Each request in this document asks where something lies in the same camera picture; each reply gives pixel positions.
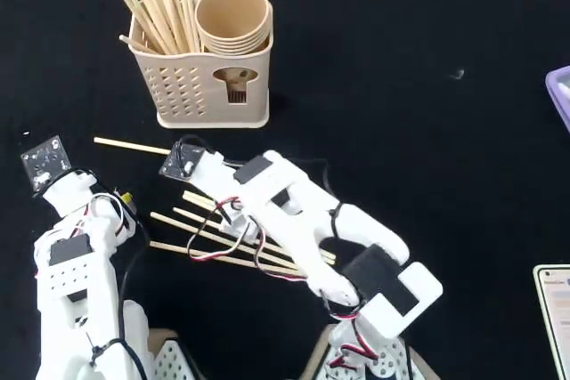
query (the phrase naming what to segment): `perforated base plate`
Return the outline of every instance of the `perforated base plate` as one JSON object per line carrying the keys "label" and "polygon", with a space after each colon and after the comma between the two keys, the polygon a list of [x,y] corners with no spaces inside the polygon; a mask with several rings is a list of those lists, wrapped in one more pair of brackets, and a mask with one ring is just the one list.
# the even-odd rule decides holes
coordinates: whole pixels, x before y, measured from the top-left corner
{"label": "perforated base plate", "polygon": [[269,91],[267,91],[267,104],[264,117],[259,122],[188,122],[183,124],[174,124],[165,122],[157,112],[157,121],[159,125],[167,129],[205,129],[205,128],[261,128],[269,120]]}
{"label": "perforated base plate", "polygon": [[[331,349],[328,339],[335,325],[327,326],[314,347],[313,355],[307,363],[300,380],[409,380],[406,365],[406,353],[400,340],[393,340],[387,346],[377,350],[380,355],[376,364],[368,366],[368,372],[355,372],[348,368],[330,368],[328,361],[339,353]],[[412,349],[411,369],[414,380],[440,380],[428,364]]]}
{"label": "perforated base plate", "polygon": [[[370,366],[370,373],[366,376],[358,376],[353,370],[346,368],[329,368],[326,361],[337,357],[334,349],[329,347],[327,356],[324,358],[322,365],[313,377],[313,380],[373,380],[381,378],[389,378],[394,380],[409,380],[406,367],[405,354],[403,358],[394,357],[384,348],[380,351],[380,359],[378,364]],[[413,372],[413,380],[426,380],[419,372],[415,362],[411,362],[411,370]]]}
{"label": "perforated base plate", "polygon": [[166,340],[154,360],[155,380],[200,380],[176,340]]}

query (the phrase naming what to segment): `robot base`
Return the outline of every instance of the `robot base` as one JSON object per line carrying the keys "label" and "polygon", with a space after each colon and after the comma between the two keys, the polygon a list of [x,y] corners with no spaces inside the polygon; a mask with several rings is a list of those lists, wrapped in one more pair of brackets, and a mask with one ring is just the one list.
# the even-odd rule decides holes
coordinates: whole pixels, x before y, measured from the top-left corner
{"label": "robot base", "polygon": [[[299,380],[375,380],[387,378],[391,380],[408,380],[405,349],[400,340],[394,340],[390,345],[379,349],[379,362],[366,373],[357,373],[351,369],[330,369],[327,361],[338,354],[329,345],[330,332],[336,325],[328,325],[314,347],[311,359]],[[414,380],[440,380],[440,377],[413,350],[411,351],[411,369]]]}

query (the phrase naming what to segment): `black plastic part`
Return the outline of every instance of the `black plastic part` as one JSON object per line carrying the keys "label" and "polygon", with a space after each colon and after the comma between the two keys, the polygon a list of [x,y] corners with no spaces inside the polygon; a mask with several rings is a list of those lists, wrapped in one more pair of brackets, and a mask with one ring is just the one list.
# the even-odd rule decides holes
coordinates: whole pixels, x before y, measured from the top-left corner
{"label": "black plastic part", "polygon": [[381,247],[370,245],[345,267],[342,274],[365,300],[381,293],[404,316],[418,299],[398,278],[402,270]]}
{"label": "black plastic part", "polygon": [[160,174],[164,175],[167,178],[174,178],[175,180],[180,180],[182,182],[188,182],[194,169],[196,169],[196,165],[204,156],[204,151],[206,151],[203,147],[200,146],[193,146],[191,144],[184,144],[182,148],[180,148],[180,158],[182,160],[182,165],[186,166],[188,162],[191,162],[190,169],[188,171],[183,171],[180,168],[180,162],[178,162],[176,158],[176,144],[168,153],[167,159],[162,164],[160,168]]}
{"label": "black plastic part", "polygon": [[20,158],[34,192],[43,190],[71,168],[68,155],[57,135],[22,153]]}
{"label": "black plastic part", "polygon": [[245,184],[253,177],[271,166],[271,164],[271,160],[267,160],[263,156],[255,156],[246,165],[238,169],[233,174],[233,178],[235,178],[239,184]]}
{"label": "black plastic part", "polygon": [[86,233],[55,242],[50,249],[50,266],[93,252]]}
{"label": "black plastic part", "polygon": [[284,206],[287,202],[289,202],[290,197],[289,197],[289,193],[287,192],[287,189],[283,189],[282,191],[280,191],[279,193],[277,193],[273,199],[271,199],[271,201],[276,205],[276,206]]}

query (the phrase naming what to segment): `black fabric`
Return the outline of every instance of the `black fabric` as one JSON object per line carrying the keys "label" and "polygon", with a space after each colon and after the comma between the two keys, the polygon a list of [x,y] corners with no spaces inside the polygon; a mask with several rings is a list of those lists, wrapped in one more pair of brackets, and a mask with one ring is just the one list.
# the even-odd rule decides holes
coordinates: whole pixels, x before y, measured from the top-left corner
{"label": "black fabric", "polygon": [[[406,332],[442,378],[555,378],[532,268],[570,262],[570,136],[544,87],[570,62],[566,0],[271,1],[269,124],[200,136],[228,158],[327,158],[340,198],[444,284]],[[157,124],[117,41],[127,30],[120,0],[0,0],[1,378],[35,375],[32,244],[56,221],[32,200],[21,152],[58,133],[72,164],[133,192],[156,240],[188,238],[148,218],[187,207],[184,186],[158,174],[163,157],[92,143],[168,148],[183,134]],[[138,244],[113,257],[119,276]],[[333,249],[342,263],[354,254]],[[329,321],[302,284],[159,250],[127,294],[210,379],[295,378]]]}

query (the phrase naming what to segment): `purple container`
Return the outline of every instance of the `purple container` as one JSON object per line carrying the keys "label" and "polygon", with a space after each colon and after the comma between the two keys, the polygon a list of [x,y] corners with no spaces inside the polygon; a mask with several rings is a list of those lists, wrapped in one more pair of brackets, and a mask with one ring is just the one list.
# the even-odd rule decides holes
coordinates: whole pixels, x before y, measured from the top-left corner
{"label": "purple container", "polygon": [[570,66],[546,75],[546,87],[558,113],[570,132]]}

